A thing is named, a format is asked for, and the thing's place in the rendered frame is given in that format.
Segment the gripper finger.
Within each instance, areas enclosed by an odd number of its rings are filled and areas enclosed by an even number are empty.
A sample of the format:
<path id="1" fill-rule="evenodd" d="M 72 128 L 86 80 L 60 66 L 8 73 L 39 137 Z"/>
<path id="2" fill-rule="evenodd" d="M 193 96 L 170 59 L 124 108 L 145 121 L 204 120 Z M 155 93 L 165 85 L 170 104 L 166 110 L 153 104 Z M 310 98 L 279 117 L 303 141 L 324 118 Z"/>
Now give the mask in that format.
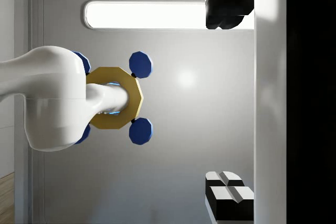
<path id="1" fill-rule="evenodd" d="M 207 29 L 232 29 L 254 9 L 254 0 L 206 0 Z"/>
<path id="2" fill-rule="evenodd" d="M 205 204 L 212 224 L 254 224 L 254 192 L 233 172 L 205 174 Z"/>

